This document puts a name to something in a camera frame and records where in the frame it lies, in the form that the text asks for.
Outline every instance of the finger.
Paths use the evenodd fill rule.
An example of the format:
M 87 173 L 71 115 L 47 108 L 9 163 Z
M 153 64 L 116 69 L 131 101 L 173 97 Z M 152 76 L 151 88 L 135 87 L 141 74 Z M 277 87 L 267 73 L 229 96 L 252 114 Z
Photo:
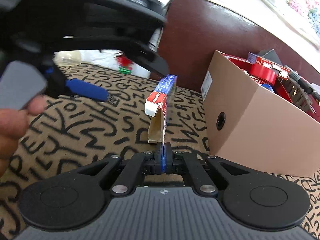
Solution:
M 5 173 L 9 167 L 9 160 L 0 160 L 0 177 Z
M 47 102 L 45 101 L 44 96 L 39 95 L 30 101 L 27 110 L 31 115 L 38 115 L 41 114 L 46 107 Z
M 0 159 L 9 159 L 18 148 L 18 139 L 0 135 Z
M 0 134 L 14 139 L 19 139 L 28 130 L 29 119 L 25 110 L 14 109 L 0 110 Z

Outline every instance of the metal pin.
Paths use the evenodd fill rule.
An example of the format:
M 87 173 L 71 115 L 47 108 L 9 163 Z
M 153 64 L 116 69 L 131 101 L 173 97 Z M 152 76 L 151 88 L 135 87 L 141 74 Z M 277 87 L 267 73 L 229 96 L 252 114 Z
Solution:
M 204 193 L 212 193 L 212 192 L 215 192 L 216 187 L 213 185 L 202 185 L 200 187 L 200 190 Z
M 112 188 L 112 191 L 114 193 L 125 193 L 125 192 L 127 192 L 127 190 L 128 190 L 128 188 L 125 185 L 115 185 Z

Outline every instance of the red box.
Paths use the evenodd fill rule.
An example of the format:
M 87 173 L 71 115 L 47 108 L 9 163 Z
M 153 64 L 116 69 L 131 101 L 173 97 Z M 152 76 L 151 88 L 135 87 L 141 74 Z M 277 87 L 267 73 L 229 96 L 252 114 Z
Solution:
M 228 54 L 222 53 L 220 51 L 219 51 L 219 53 L 222 54 L 224 57 L 226 57 L 228 60 L 230 60 L 233 64 L 238 66 L 240 69 L 246 70 L 248 73 L 250 73 L 251 67 L 252 67 L 252 63 L 249 62 L 248 60 L 240 58 L 240 57 L 235 57 L 235 56 L 232 56 L 232 55 L 228 55 Z M 292 103 L 291 98 L 289 97 L 287 91 L 283 87 L 283 85 L 280 82 L 279 78 L 276 78 L 276 82 L 275 82 L 275 84 L 274 84 L 274 86 L 272 88 L 273 88 L 274 92 L 277 95 L 281 96 L 283 99 L 285 99 L 288 102 Z
M 279 77 L 280 78 L 283 78 L 285 80 L 289 79 L 290 69 L 288 69 L 284 66 L 281 66 L 277 63 L 274 63 L 268 59 L 260 57 L 256 54 L 251 53 L 251 52 L 249 52 L 247 60 L 252 64 L 258 63 L 264 67 L 267 67 L 267 68 L 275 68 L 275 69 L 279 70 L 279 72 L 280 72 Z

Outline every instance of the cardboard box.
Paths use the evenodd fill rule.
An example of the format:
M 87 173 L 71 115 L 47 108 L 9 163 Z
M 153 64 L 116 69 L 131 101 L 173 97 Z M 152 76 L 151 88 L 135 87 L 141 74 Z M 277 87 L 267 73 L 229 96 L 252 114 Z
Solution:
M 169 118 L 168 109 L 174 101 L 177 76 L 162 78 L 145 102 L 145 113 L 151 117 L 148 143 L 165 142 L 164 133 Z
M 319 169 L 316 120 L 259 86 L 218 51 L 207 75 L 203 92 L 211 155 L 276 174 L 310 177 Z M 225 122 L 218 130 L 222 112 Z
M 243 71 L 250 72 L 251 67 L 252 67 L 252 63 L 250 63 L 246 59 L 243 59 L 243 58 L 240 58 L 240 57 L 235 57 L 235 56 L 232 56 L 232 55 L 228 55 L 228 54 L 225 54 L 225 53 L 223 53 L 221 51 L 218 51 L 218 50 L 217 50 L 217 52 L 219 52 L 221 55 L 223 55 L 229 61 L 231 61 L 232 63 L 237 65 Z M 285 88 L 283 87 L 282 83 L 280 82 L 280 80 L 278 78 L 276 79 L 276 83 L 272 87 L 272 90 L 274 92 L 276 92 L 277 95 L 281 96 L 282 98 L 284 98 L 288 102 L 292 103 L 292 100 L 290 99 L 288 93 L 286 92 Z
M 285 80 L 288 80 L 288 78 L 289 78 L 290 69 L 288 69 L 284 66 L 281 66 L 275 62 L 272 62 L 271 60 L 268 60 L 266 58 L 263 58 L 261 56 L 258 56 L 256 54 L 249 52 L 248 61 L 252 64 L 258 63 L 264 67 L 267 67 L 267 68 L 274 68 L 279 71 L 279 77 L 281 77 Z

